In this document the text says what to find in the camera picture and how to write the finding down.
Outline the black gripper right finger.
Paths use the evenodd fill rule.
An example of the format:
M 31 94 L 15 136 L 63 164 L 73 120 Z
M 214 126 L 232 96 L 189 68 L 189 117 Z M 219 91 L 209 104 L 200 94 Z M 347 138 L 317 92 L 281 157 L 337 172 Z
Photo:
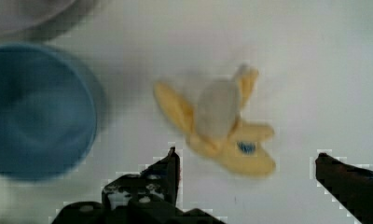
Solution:
M 361 224 L 373 224 L 373 171 L 326 153 L 315 160 L 316 180 Z

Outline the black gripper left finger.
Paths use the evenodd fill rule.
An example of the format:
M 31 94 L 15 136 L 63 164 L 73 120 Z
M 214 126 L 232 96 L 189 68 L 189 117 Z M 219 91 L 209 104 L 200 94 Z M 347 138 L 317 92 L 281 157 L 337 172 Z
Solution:
M 70 203 L 51 224 L 226 224 L 199 208 L 176 207 L 180 177 L 180 157 L 171 147 L 141 173 L 122 175 L 104 186 L 99 203 Z

